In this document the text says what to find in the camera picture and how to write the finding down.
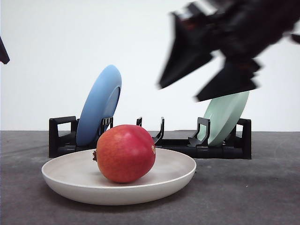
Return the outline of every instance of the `green plate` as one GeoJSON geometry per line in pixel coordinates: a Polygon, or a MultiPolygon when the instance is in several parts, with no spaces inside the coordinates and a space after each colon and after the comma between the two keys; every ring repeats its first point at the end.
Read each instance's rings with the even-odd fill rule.
{"type": "MultiPolygon", "coordinates": [[[[219,146],[230,134],[243,113],[249,91],[214,98],[204,114],[204,118],[210,119],[209,146],[219,146]]],[[[205,137],[206,127],[200,126],[198,139],[205,137]]]]}

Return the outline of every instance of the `pomegranate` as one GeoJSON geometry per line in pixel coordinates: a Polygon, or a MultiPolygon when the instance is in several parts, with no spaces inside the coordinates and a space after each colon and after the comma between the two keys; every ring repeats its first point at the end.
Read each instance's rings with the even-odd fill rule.
{"type": "Polygon", "coordinates": [[[105,131],[93,153],[101,173],[118,183],[135,181],[145,175],[155,162],[151,135],[137,125],[119,125],[105,131]]]}

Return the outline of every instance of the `beige plate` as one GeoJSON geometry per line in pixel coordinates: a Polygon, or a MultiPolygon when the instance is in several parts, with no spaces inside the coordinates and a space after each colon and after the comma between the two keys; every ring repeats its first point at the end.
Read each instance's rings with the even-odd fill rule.
{"type": "Polygon", "coordinates": [[[130,184],[106,179],[92,161],[93,150],[67,154],[50,160],[42,167],[48,186],[74,201],[97,205],[128,205],[169,196],[192,179],[196,162],[179,152],[156,149],[152,169],[130,184]]]}

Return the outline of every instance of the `dish rack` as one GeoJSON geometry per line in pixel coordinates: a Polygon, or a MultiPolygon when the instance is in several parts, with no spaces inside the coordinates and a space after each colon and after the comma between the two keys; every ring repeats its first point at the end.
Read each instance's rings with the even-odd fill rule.
{"type": "MultiPolygon", "coordinates": [[[[142,117],[136,120],[136,125],[142,126],[142,117]]],[[[75,116],[59,117],[49,119],[49,157],[55,158],[72,152],[95,149],[97,139],[105,132],[105,128],[113,127],[113,117],[103,118],[101,120],[98,137],[95,141],[86,146],[76,145],[76,132],[79,119],[75,116]],[[59,136],[58,125],[71,123],[71,130],[68,134],[59,136]]],[[[157,148],[169,149],[184,153],[192,158],[223,158],[223,159],[251,159],[251,120],[239,119],[237,125],[230,134],[223,140],[221,146],[209,146],[208,138],[210,136],[210,120],[198,117],[197,130],[191,137],[185,139],[164,139],[165,119],[161,117],[160,131],[152,139],[157,148]],[[203,140],[197,139],[201,125],[206,127],[203,140]],[[236,134],[237,125],[242,125],[242,134],[236,134]]]]}

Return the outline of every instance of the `white wall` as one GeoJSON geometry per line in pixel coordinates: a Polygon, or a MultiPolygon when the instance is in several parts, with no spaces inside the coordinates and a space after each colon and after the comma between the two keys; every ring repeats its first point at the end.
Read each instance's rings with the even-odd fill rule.
{"type": "MultiPolygon", "coordinates": [[[[1,37],[11,61],[1,65],[1,130],[47,130],[51,117],[80,117],[99,73],[109,64],[123,86],[115,125],[143,116],[148,130],[195,129],[209,101],[193,96],[222,60],[163,90],[156,83],[173,38],[171,11],[186,0],[2,0],[1,37]]],[[[254,131],[300,131],[300,45],[282,40],[260,56],[243,118],[254,131]]]]}

